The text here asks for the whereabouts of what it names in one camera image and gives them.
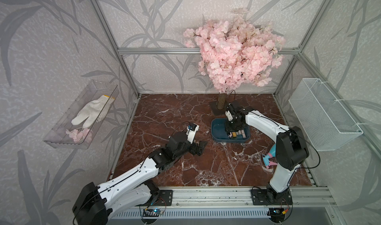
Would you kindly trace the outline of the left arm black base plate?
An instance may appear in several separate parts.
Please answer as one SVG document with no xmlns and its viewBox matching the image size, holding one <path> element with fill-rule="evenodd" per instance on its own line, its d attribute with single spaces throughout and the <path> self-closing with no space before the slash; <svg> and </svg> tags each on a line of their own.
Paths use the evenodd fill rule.
<svg viewBox="0 0 381 225">
<path fill-rule="evenodd" d="M 171 206 L 173 201 L 173 190 L 160 190 L 158 194 L 153 195 L 145 204 L 151 206 Z"/>
</svg>

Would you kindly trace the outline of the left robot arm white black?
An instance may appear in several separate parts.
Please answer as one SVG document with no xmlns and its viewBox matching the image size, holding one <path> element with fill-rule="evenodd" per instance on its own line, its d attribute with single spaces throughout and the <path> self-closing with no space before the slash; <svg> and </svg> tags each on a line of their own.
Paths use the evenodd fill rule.
<svg viewBox="0 0 381 225">
<path fill-rule="evenodd" d="M 201 156 L 207 142 L 194 141 L 196 132 L 177 132 L 167 144 L 154 150 L 137 166 L 107 182 L 85 185 L 73 208 L 74 225 L 105 225 L 131 207 L 154 204 L 160 190 L 152 179 L 170 169 L 183 155 Z"/>
</svg>

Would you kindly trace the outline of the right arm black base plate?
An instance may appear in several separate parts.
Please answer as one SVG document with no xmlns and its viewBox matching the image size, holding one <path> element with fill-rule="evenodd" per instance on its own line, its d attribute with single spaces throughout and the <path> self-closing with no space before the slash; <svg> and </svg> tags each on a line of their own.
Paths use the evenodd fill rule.
<svg viewBox="0 0 381 225">
<path fill-rule="evenodd" d="M 261 206 L 291 206 L 293 205 L 290 188 L 281 193 L 277 193 L 272 188 L 262 189 L 253 187 L 251 189 L 251 199 L 253 205 Z"/>
</svg>

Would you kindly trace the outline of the teal plastic storage box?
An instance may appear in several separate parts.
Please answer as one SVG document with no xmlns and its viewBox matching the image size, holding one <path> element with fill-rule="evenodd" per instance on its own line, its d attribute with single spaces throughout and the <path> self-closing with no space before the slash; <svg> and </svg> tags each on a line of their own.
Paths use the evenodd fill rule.
<svg viewBox="0 0 381 225">
<path fill-rule="evenodd" d="M 226 118 L 215 118 L 211 123 L 211 135 L 212 139 L 218 143 L 246 143 L 250 140 L 251 132 L 248 126 L 244 127 L 246 138 L 243 138 L 242 135 L 237 136 L 236 138 L 229 138 L 227 132 L 225 131 L 225 121 Z"/>
</svg>

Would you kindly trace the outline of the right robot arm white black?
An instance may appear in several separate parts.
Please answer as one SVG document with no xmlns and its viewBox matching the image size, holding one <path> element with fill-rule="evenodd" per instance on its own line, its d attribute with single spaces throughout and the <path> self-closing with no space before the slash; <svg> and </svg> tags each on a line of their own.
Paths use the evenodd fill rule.
<svg viewBox="0 0 381 225">
<path fill-rule="evenodd" d="M 274 141 L 272 149 L 263 157 L 266 167 L 276 166 L 267 191 L 274 196 L 285 192 L 296 170 L 310 155 L 302 130 L 275 122 L 251 107 L 241 107 L 237 101 L 227 105 L 225 115 L 227 132 L 251 126 Z"/>
</svg>

